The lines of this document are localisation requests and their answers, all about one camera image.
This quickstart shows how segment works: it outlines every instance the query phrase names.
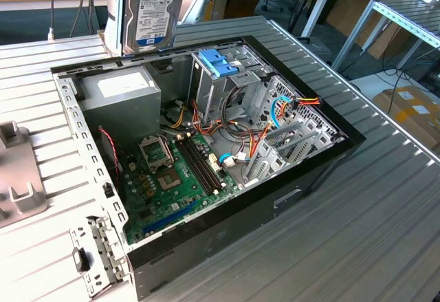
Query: ram slot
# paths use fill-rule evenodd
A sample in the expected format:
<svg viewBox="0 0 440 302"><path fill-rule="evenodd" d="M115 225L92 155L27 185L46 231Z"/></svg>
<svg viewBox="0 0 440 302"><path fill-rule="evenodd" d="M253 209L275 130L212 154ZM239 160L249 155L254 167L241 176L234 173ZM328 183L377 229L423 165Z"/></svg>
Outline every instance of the ram slot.
<svg viewBox="0 0 440 302"><path fill-rule="evenodd" d="M199 154L190 140L177 143L177 149L184 156L192 172L199 180L207 195L212 195L214 190L221 189L221 183L211 171L208 164Z"/></svg>
<svg viewBox="0 0 440 302"><path fill-rule="evenodd" d="M200 184L203 186L203 189L205 191L210 190L209 181L204 177L203 173L195 165L195 160L193 159L193 157L191 156L191 154L187 150L186 145L185 144L177 144L177 149L184 156L186 163L190 166L191 171L197 177Z"/></svg>
<svg viewBox="0 0 440 302"><path fill-rule="evenodd" d="M208 166L208 164L206 163L206 161L203 159L203 157L200 155L200 153L198 152L197 148L195 147L195 145L193 144L193 142L191 142L190 140L188 141L188 149L189 151L194 155L194 158L197 159L197 163L200 164L201 169L204 171L204 173L207 175L208 179L210 180L210 183L213 187L213 190L217 189L221 189L221 184L219 179L216 177L216 175L212 172L212 169Z"/></svg>

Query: blue drive bay latch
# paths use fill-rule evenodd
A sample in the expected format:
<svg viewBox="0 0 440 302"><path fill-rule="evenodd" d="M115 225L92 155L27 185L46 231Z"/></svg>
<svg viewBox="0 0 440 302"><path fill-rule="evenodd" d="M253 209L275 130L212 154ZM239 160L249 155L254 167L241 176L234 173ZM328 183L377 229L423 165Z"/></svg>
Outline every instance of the blue drive bay latch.
<svg viewBox="0 0 440 302"><path fill-rule="evenodd" d="M239 72L238 68L233 67L226 61L216 49L202 50L199 57L210 68L211 72L217 77L233 75Z"/></svg>

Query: green circuit board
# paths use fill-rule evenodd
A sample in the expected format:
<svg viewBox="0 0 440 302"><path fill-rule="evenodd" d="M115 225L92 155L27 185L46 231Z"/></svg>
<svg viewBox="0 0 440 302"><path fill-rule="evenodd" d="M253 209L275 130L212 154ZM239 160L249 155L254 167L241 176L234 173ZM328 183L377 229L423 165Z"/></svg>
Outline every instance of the green circuit board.
<svg viewBox="0 0 440 302"><path fill-rule="evenodd" d="M190 141L206 153L212 153L202 135L196 134ZM139 242L151 233L178 222L238 190L229 174L223 170L218 173L212 170L223 183L223 188L218 190L218 194L207 193L185 157L177 149L177 145L173 141L167 142L167 145L174 159L173 168L163 166L156 172L151 172L139 147L131 150L130 156L120 159L123 168L120 188L123 189L125 196L122 200L129 215L124 231L129 244ZM151 149L155 158L161 156L157 147ZM129 168L130 163L131 169L133 163L135 164L134 170Z"/></svg>

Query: open computer tower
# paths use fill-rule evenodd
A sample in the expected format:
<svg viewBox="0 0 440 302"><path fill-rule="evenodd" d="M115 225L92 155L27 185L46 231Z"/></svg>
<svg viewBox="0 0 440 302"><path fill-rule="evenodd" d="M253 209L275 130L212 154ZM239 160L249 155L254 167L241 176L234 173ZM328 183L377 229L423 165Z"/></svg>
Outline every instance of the open computer tower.
<svg viewBox="0 0 440 302"><path fill-rule="evenodd" d="M52 70L103 214L71 229L91 297L143 299L315 191L364 141L251 36Z"/></svg>

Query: aluminum extrusion table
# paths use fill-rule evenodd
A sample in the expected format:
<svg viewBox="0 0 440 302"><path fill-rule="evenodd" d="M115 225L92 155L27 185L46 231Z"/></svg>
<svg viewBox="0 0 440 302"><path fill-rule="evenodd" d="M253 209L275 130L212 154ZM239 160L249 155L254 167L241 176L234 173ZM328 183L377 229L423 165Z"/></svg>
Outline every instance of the aluminum extrusion table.
<svg viewBox="0 0 440 302"><path fill-rule="evenodd" d="M177 44L251 34L366 137L324 186L147 301L426 301L440 288L440 166L272 21L179 26ZM0 229L2 301L87 301L68 230L99 211L49 67L106 58L96 36L0 47L0 121L27 127L49 208ZM129 283L98 301L135 301Z"/></svg>
<svg viewBox="0 0 440 302"><path fill-rule="evenodd" d="M376 39L388 19L419 38L399 63L398 69L402 68L423 42L435 48L440 47L439 6L427 4L422 0L371 0L333 62L332 68L334 70L338 70L341 66L373 11L379 12L383 17L371 32L363 49L366 49Z"/></svg>

